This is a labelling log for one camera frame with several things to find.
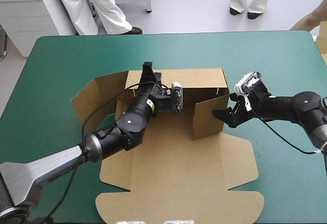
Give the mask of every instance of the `unfolded cardboard box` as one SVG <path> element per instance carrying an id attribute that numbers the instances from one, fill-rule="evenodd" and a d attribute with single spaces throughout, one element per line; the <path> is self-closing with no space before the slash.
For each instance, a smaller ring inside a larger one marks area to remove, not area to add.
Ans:
<path id="1" fill-rule="evenodd" d="M 253 223 L 264 198 L 254 191 L 229 191 L 258 177 L 249 141 L 220 131 L 213 109 L 227 107 L 229 90 L 221 68 L 164 69 L 162 83 L 183 85 L 180 115 L 151 118 L 143 143 L 103 161 L 101 181 L 130 190 L 102 193 L 96 206 L 105 222 L 193 220 L 195 224 Z M 125 71 L 92 80 L 72 100 L 83 122 L 100 104 L 138 83 L 141 71 Z M 128 90 L 89 123 L 94 130 L 107 114 L 118 118 L 133 101 Z"/>

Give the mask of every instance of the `desk drawer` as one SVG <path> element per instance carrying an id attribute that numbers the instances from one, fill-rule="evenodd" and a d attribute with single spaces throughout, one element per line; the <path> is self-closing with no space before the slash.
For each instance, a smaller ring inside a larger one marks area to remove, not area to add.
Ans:
<path id="1" fill-rule="evenodd" d="M 58 36 L 57 31 L 7 33 L 23 57 L 28 57 L 35 41 L 42 36 Z"/>
<path id="2" fill-rule="evenodd" d="M 43 1 L 0 2 L 0 18 L 49 16 Z"/>
<path id="3" fill-rule="evenodd" d="M 7 33 L 57 30 L 49 16 L 0 18 L 0 25 Z"/>

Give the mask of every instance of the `white sticker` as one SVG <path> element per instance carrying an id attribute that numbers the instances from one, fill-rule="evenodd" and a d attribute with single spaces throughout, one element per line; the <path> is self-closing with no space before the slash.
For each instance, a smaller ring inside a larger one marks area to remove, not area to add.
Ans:
<path id="1" fill-rule="evenodd" d="M 116 224 L 146 224 L 144 221 L 118 221 Z"/>
<path id="2" fill-rule="evenodd" d="M 193 220 L 168 220 L 165 224 L 195 224 Z"/>
<path id="3" fill-rule="evenodd" d="M 147 104 L 151 107 L 152 112 L 154 112 L 154 104 L 153 104 L 153 102 L 150 99 L 148 99 L 147 100 Z"/>

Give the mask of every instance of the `silver cylindrical joint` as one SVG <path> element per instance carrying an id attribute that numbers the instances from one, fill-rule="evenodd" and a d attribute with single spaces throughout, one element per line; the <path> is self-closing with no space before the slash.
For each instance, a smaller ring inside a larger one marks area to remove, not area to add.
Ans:
<path id="1" fill-rule="evenodd" d="M 89 134 L 85 138 L 85 147 L 88 150 L 88 158 L 92 162 L 98 162 L 102 160 L 102 148 L 100 141 L 94 134 Z"/>

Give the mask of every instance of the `gray floor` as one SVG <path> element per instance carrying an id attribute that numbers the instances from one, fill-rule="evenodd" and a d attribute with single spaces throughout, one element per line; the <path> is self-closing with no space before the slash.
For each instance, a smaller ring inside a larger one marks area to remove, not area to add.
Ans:
<path id="1" fill-rule="evenodd" d="M 269 0 L 267 11 L 256 20 L 246 14 L 231 16 L 229 0 L 152 0 L 153 12 L 146 13 L 145 4 L 120 7 L 133 26 L 143 28 L 145 34 L 196 33 L 229 31 L 288 30 L 322 0 Z M 312 31 L 318 35 L 319 28 Z M 22 58 L 12 42 L 8 42 L 8 56 L 0 62 L 0 115 L 18 80 L 26 58 Z"/>

